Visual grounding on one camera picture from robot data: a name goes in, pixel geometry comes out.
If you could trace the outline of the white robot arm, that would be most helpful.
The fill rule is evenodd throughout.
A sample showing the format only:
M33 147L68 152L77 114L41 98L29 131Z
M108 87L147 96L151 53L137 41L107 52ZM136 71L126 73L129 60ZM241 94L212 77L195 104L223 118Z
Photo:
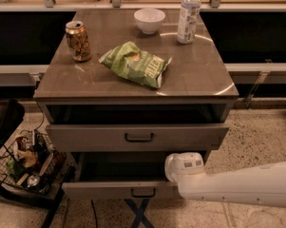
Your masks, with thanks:
M286 161L207 174L200 153L171 154L165 176L187 200L286 208Z

